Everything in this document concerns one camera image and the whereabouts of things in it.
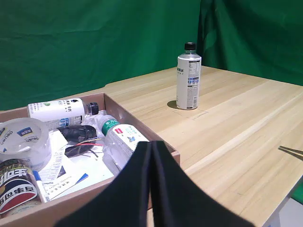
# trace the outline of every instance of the wooden table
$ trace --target wooden table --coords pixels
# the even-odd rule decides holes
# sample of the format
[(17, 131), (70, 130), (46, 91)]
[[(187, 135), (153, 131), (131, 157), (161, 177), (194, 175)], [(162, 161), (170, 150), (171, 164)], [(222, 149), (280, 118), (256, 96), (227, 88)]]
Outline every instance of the wooden table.
[(303, 87), (203, 67), (198, 109), (178, 110), (176, 78), (172, 68), (85, 94), (109, 94), (180, 152), (203, 191), (264, 225), (303, 174), (302, 160), (277, 149), (303, 150)]

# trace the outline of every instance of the packing tape roll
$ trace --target packing tape roll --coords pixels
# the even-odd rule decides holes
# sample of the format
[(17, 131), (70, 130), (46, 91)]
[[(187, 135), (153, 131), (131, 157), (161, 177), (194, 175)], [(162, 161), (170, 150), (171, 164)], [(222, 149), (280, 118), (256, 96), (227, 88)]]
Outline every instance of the packing tape roll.
[(34, 118), (16, 118), (0, 124), (0, 161), (25, 160), (40, 171), (51, 159), (51, 144), (46, 124)]

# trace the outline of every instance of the red wire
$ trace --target red wire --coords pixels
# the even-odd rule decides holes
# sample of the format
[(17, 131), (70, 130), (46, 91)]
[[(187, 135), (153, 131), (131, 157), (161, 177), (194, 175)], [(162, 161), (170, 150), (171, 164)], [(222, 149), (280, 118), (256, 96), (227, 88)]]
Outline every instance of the red wire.
[(78, 143), (75, 146), (82, 146), (82, 145), (103, 146), (102, 144), (98, 144), (98, 143)]

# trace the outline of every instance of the white bottle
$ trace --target white bottle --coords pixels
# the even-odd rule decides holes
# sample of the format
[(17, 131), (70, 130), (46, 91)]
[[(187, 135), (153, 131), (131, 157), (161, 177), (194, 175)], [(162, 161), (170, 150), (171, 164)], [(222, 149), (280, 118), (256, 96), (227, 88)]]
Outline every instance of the white bottle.
[(177, 107), (192, 110), (198, 107), (202, 58), (195, 43), (185, 43), (185, 53), (178, 56)]
[(27, 106), (28, 117), (45, 122), (49, 130), (81, 124), (85, 117), (98, 112), (97, 103), (86, 104), (80, 98), (31, 103)]
[(104, 153), (108, 153), (121, 170), (133, 154), (139, 141), (148, 141), (134, 126), (120, 124), (113, 116), (96, 119), (105, 135)]

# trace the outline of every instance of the green backdrop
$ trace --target green backdrop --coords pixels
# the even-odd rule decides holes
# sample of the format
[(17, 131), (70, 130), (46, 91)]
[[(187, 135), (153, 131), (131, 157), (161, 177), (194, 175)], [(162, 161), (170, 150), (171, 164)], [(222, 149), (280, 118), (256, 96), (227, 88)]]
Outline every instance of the green backdrop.
[(303, 85), (303, 1), (0, 0), (0, 110), (176, 66)]
[(202, 0), (203, 64), (303, 85), (302, 9), (299, 0)]
[(175, 67), (200, 0), (0, 0), (0, 110)]

